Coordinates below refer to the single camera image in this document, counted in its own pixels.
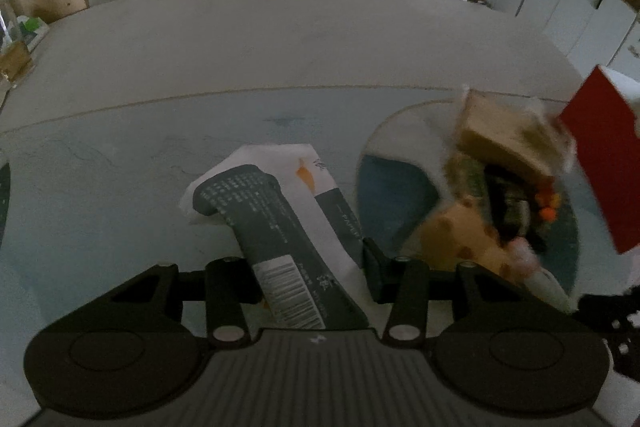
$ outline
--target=orange bead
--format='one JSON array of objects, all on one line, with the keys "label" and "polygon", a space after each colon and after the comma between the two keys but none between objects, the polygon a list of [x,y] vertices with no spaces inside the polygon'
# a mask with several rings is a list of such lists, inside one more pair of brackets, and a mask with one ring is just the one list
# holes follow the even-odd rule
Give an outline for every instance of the orange bead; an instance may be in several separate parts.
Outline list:
[{"label": "orange bead", "polygon": [[558,217],[558,213],[554,209],[552,209],[550,206],[546,206],[545,208],[540,209],[540,217],[544,221],[548,223],[552,223]]}]

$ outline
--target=tissue box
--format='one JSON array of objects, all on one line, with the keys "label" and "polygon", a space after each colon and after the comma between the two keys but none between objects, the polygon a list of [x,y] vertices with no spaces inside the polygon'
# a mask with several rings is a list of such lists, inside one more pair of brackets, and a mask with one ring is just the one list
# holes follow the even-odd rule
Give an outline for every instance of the tissue box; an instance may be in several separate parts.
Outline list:
[{"label": "tissue box", "polygon": [[618,253],[640,243],[640,138],[631,107],[637,100],[640,83],[597,66],[560,115]]}]

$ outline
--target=screw head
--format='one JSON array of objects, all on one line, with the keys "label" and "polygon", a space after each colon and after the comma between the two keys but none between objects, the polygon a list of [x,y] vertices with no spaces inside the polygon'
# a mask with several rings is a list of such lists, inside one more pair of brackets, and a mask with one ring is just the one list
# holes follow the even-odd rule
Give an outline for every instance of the screw head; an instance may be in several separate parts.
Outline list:
[{"label": "screw head", "polygon": [[219,326],[213,330],[213,337],[220,342],[237,342],[244,337],[244,330],[238,326]]},{"label": "screw head", "polygon": [[396,341],[414,341],[420,336],[420,330],[409,324],[398,324],[389,328],[389,336]]}]

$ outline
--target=packaged food wrapper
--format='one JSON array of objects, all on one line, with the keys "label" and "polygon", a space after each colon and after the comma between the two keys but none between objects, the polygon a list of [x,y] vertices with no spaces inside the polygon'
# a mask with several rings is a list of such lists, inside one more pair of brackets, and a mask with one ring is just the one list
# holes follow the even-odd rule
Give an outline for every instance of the packaged food wrapper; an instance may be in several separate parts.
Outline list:
[{"label": "packaged food wrapper", "polygon": [[382,331],[355,215],[310,145],[250,145],[187,188],[194,221],[220,214],[233,228],[276,322],[286,328]]}]

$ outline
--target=metal bolt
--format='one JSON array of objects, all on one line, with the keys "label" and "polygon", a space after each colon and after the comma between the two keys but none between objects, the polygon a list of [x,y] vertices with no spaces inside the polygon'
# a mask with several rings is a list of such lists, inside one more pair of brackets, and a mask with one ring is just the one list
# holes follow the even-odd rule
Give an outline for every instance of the metal bolt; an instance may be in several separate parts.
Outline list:
[{"label": "metal bolt", "polygon": [[398,324],[389,328],[389,336],[396,341],[414,341],[420,336],[420,330],[409,324]]}]

